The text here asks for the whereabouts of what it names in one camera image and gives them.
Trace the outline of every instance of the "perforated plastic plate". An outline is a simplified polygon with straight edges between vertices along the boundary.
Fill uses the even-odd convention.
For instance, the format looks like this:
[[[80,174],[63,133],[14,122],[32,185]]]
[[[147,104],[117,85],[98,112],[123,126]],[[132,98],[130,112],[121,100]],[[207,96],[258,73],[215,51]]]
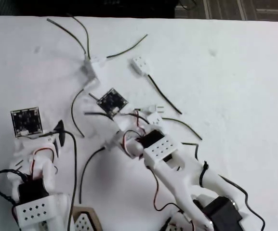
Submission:
[[[82,213],[76,223],[75,223],[76,231],[94,231],[90,219],[87,214]]]
[[[41,198],[16,208],[20,227],[49,220],[58,214],[57,203],[54,195]]]

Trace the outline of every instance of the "white plastic part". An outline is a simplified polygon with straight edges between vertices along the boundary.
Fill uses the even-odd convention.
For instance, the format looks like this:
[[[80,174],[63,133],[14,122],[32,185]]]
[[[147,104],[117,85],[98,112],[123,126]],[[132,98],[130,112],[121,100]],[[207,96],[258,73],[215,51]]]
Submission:
[[[84,90],[89,92],[91,89],[94,89],[100,85],[100,81],[97,77],[96,72],[94,71],[91,60],[87,56],[85,56],[84,60],[84,68],[87,76],[87,83],[84,86]]]
[[[156,104],[153,104],[147,107],[140,108],[140,111],[144,113],[164,113],[164,106],[157,106]]]
[[[64,225],[59,214],[55,195],[47,196],[36,201],[32,201],[15,207],[18,224],[20,227],[26,227],[45,220],[55,220],[56,226],[63,230]]]
[[[141,56],[135,57],[131,60],[131,66],[135,69],[135,71],[141,76],[148,76],[150,69],[144,58]]]
[[[87,214],[82,213],[75,223],[76,231],[94,231]]]
[[[156,126],[159,126],[159,127],[162,127],[162,128],[164,127],[163,120],[157,112],[154,112],[154,113],[148,115],[146,117],[146,119],[152,125],[156,125]]]
[[[9,169],[18,169],[20,172],[31,175],[31,165],[35,160],[33,177],[43,177],[46,190],[52,193],[55,189],[55,168],[52,163],[52,151],[56,158],[56,149],[53,144],[54,136],[30,140],[25,137],[15,139],[16,149],[14,159],[10,162]],[[50,150],[34,152],[41,148],[50,148]],[[12,198],[18,203],[18,186],[22,184],[22,179],[13,173],[7,173],[7,178],[12,184]]]

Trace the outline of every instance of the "dark floor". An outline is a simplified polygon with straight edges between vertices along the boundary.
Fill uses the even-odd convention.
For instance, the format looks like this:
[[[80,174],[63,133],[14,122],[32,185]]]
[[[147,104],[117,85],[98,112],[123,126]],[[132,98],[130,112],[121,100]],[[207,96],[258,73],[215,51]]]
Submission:
[[[278,21],[278,0],[180,0],[176,18]]]

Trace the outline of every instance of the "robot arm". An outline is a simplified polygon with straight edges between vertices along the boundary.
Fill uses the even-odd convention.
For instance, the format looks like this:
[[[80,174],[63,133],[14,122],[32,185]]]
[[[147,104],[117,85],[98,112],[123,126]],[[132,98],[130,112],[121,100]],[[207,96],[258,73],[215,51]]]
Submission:
[[[149,122],[150,125],[128,129],[142,133],[143,127],[147,135],[138,137],[134,132],[119,132],[113,142],[131,158],[143,157],[145,165],[173,194],[185,218],[189,222],[192,220],[196,227],[207,231],[253,230],[248,222],[249,214],[240,211],[245,205],[240,191],[189,156],[166,129]],[[192,188],[200,185],[200,178],[203,178],[204,188],[195,196]],[[207,196],[206,189],[217,193],[218,197]]]

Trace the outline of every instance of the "red wire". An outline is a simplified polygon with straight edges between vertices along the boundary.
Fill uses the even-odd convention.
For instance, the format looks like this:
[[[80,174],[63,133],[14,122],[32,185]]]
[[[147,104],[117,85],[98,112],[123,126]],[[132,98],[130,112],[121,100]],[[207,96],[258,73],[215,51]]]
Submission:
[[[53,163],[54,162],[54,151],[52,148],[39,148],[38,150],[35,151],[34,155],[36,155],[37,152],[42,151],[42,150],[51,150],[52,151],[52,163]],[[35,165],[35,160],[33,159],[32,167],[31,167],[32,179],[33,179],[33,174],[34,174],[34,165]]]

